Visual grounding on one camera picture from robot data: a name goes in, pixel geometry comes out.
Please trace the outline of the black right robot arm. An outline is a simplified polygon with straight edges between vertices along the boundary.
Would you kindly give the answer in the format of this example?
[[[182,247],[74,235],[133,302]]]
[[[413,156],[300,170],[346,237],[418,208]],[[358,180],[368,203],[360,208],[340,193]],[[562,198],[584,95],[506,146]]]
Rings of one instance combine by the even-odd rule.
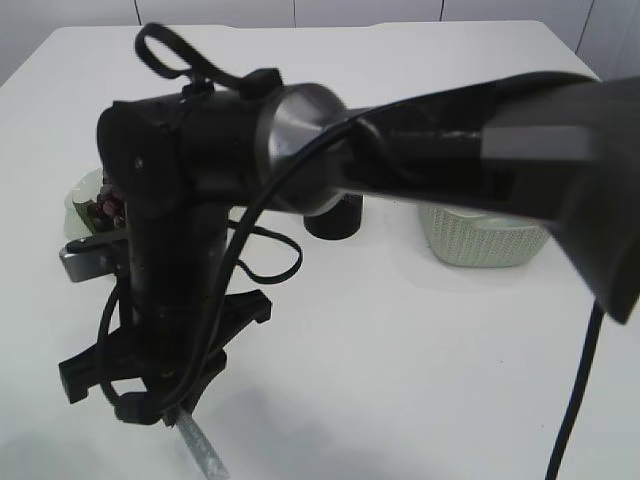
[[[113,332],[59,366],[70,402],[95,385],[127,423],[172,424],[224,368],[226,344],[270,301],[228,295],[259,215],[320,215],[348,193],[494,211],[541,223],[626,323],[639,296],[639,82],[533,72],[347,109],[318,84],[118,101],[100,116],[123,229],[68,243],[73,281],[114,275]]]

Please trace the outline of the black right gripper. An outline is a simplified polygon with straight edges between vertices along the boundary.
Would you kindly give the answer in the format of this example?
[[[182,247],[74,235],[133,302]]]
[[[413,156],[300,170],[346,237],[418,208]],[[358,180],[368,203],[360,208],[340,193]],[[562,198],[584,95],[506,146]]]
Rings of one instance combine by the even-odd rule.
[[[133,308],[115,288],[99,321],[96,343],[59,363],[62,387],[71,404],[87,398],[98,386],[124,423],[167,425],[178,411],[194,411],[204,391],[226,367],[226,345],[249,324],[271,318],[272,302],[260,290],[228,295],[223,303],[217,336],[209,347],[199,377],[177,405],[159,410],[156,401],[175,388],[187,368],[193,344],[184,332],[145,331],[133,321]]]

